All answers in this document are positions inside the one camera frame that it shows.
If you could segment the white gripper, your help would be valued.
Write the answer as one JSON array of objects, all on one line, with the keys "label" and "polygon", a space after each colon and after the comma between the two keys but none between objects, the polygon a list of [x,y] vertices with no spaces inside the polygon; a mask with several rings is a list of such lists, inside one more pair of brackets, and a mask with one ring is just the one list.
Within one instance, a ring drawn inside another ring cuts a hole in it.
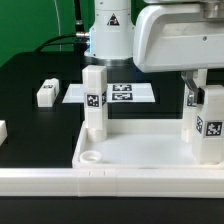
[{"label": "white gripper", "polygon": [[224,67],[224,0],[143,0],[133,60],[143,72],[182,71],[187,105],[204,102],[197,69]]}]

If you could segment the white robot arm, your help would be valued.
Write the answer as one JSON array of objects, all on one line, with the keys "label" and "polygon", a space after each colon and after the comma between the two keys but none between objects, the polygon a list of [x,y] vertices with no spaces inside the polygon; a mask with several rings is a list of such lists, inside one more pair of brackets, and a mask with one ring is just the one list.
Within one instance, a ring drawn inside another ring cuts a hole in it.
[{"label": "white robot arm", "polygon": [[197,103],[193,72],[224,67],[224,0],[143,0],[131,20],[131,0],[95,0],[87,57],[133,60],[147,72],[180,71]]}]

